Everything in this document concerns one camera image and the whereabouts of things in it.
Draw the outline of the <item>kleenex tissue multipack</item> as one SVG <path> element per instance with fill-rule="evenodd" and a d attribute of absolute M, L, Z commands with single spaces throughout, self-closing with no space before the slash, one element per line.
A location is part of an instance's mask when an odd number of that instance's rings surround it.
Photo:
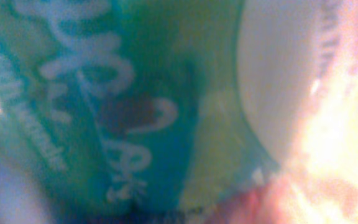
<path fill-rule="evenodd" d="M 0 223 L 358 223 L 358 1 L 0 1 Z"/>

